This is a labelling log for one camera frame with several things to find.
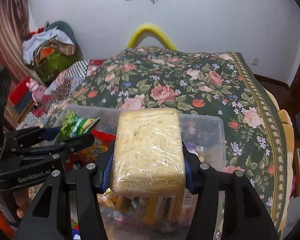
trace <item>barcode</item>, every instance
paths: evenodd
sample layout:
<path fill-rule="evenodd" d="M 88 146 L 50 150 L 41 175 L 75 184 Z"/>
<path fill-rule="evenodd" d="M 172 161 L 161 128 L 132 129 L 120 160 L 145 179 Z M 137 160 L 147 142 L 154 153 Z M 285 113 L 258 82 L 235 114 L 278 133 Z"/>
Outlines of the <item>barcode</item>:
<path fill-rule="evenodd" d="M 191 208 L 191 205 L 192 205 L 192 194 L 189 192 L 189 190 L 185 189 L 185 199 L 183 201 L 183 207 Z"/>

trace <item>green floral fabric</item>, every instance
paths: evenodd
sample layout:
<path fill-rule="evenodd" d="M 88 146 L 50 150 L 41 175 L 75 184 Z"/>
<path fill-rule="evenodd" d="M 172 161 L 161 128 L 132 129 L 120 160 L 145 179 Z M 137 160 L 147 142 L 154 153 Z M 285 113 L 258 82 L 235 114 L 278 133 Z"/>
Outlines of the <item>green floral fabric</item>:
<path fill-rule="evenodd" d="M 219 116 L 225 129 L 225 171 L 244 171 L 279 228 L 287 180 L 285 135 L 274 104 L 240 53 L 127 49 L 106 60 L 54 110 L 50 126 L 67 103 L 173 107 L 185 114 Z M 189 129 L 195 133 L 195 123 Z"/>

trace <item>pink panther plush toy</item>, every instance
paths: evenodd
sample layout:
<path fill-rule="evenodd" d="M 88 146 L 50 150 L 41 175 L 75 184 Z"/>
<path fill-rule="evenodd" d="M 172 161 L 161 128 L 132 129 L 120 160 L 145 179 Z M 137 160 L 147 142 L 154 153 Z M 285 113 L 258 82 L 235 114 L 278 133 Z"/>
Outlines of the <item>pink panther plush toy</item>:
<path fill-rule="evenodd" d="M 30 92 L 32 92 L 34 104 L 37 106 L 38 103 L 42 101 L 42 97 L 46 89 L 32 78 L 30 78 L 29 82 L 26 83 L 26 86 L 29 88 Z"/>

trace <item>striped curtain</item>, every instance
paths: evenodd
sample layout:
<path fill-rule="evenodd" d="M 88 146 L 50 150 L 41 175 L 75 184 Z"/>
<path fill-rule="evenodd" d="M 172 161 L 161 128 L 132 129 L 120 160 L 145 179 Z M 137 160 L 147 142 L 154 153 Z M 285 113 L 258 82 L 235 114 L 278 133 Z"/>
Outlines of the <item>striped curtain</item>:
<path fill-rule="evenodd" d="M 22 43 L 29 33 L 28 0 L 0 0 L 0 66 L 7 66 L 11 77 L 10 92 L 26 76 L 40 81 L 23 62 Z M 16 127 L 12 104 L 5 110 L 5 122 Z"/>

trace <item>pile of clothes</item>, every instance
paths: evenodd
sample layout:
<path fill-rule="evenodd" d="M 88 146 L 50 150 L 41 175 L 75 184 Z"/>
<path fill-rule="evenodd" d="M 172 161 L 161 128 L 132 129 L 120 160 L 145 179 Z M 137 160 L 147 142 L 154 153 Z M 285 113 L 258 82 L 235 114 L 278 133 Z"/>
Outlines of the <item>pile of clothes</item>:
<path fill-rule="evenodd" d="M 66 23 L 59 23 L 63 23 L 62 26 L 66 25 L 65 31 L 52 24 L 44 31 L 32 35 L 22 45 L 25 64 L 34 69 L 46 85 L 77 61 L 76 41 L 72 30 Z"/>

